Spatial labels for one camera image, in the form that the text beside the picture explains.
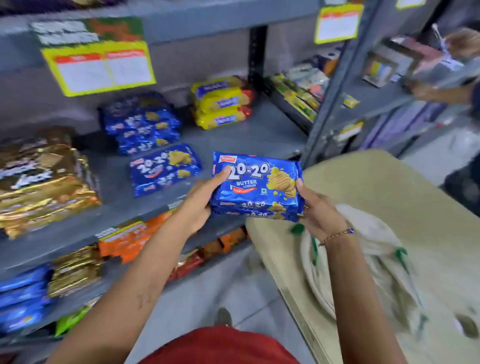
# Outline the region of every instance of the green snack packet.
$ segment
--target green snack packet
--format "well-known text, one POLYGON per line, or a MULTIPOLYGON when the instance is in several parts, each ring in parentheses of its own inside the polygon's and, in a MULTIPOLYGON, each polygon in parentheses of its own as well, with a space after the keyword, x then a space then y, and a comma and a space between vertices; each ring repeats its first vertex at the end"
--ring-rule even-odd
POLYGON ((96 304, 100 297, 101 295, 90 300, 85 307, 75 311, 73 314, 65 315, 64 317, 58 319, 55 325, 55 337, 63 334, 65 331, 70 330, 72 327, 78 324, 86 315, 86 313, 90 311, 93 305, 96 304))

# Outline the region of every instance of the red shirt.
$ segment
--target red shirt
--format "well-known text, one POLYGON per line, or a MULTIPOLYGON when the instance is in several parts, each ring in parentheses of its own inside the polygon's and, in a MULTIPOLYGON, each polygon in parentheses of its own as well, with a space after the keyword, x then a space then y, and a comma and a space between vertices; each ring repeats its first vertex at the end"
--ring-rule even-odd
POLYGON ((228 327, 199 328, 139 364, 299 364, 277 340, 228 327))

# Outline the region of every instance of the floor tile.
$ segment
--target floor tile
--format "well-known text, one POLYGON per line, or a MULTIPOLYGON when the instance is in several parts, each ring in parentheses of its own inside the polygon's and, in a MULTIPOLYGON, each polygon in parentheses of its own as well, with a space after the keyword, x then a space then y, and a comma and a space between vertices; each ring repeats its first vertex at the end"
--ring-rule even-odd
POLYGON ((255 263, 258 259, 251 245, 165 292, 125 363, 137 363, 178 336, 212 325, 220 307, 230 311, 235 325, 278 298, 275 281, 255 263))
POLYGON ((278 340, 301 364, 315 364, 283 298, 235 326, 239 330, 268 335, 278 340))

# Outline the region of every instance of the price tag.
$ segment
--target price tag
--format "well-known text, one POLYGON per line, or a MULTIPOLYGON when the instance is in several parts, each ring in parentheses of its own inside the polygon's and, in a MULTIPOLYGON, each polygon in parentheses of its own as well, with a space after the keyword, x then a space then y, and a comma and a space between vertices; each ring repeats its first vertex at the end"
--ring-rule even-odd
POLYGON ((401 10, 401 9, 408 9, 408 8, 414 8, 416 6, 422 6, 425 5, 426 0, 397 0, 396 2, 396 8, 401 10))
POLYGON ((315 43, 322 44, 356 38, 362 12, 362 4, 322 8, 315 27, 315 43))
POLYGON ((141 18, 35 22, 31 27, 65 96, 156 83, 141 18))

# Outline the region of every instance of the bracelet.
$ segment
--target bracelet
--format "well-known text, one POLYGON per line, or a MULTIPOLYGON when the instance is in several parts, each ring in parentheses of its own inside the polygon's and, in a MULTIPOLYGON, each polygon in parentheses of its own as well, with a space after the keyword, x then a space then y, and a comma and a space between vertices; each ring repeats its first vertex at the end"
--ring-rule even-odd
POLYGON ((337 234, 333 234, 333 235, 330 235, 328 238, 325 238, 325 240, 322 241, 322 242, 320 242, 320 244, 318 244, 318 246, 324 246, 324 245, 325 245, 325 242, 326 242, 327 240, 336 238, 337 236, 341 236, 341 235, 345 235, 345 234, 354 234, 354 233, 355 233, 355 230, 353 230, 353 229, 343 230, 343 231, 341 231, 341 232, 338 232, 337 234))

